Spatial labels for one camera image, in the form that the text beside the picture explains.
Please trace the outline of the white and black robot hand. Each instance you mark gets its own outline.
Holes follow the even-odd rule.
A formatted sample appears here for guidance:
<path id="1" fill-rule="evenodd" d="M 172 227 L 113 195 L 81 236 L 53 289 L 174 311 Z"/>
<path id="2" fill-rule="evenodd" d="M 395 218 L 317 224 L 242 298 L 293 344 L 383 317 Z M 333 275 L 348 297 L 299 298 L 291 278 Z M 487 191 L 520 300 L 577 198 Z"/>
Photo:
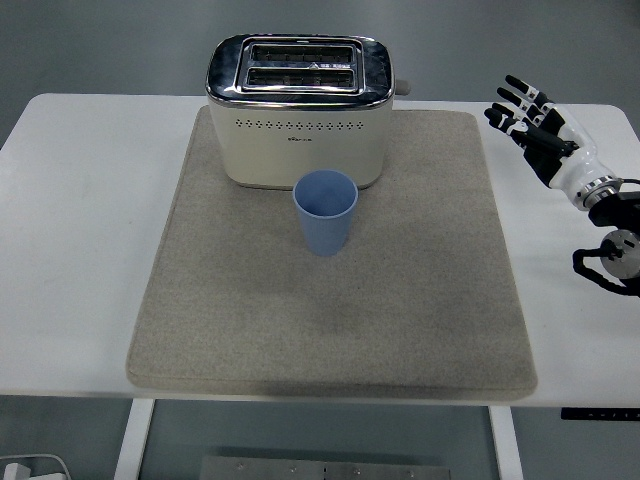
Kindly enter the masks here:
<path id="1" fill-rule="evenodd" d="M 512 75 L 497 89 L 504 103 L 485 110 L 489 125 L 522 149 L 523 157 L 548 188 L 578 201 L 588 189 L 616 178 L 598 158 L 586 129 L 562 104 Z"/>

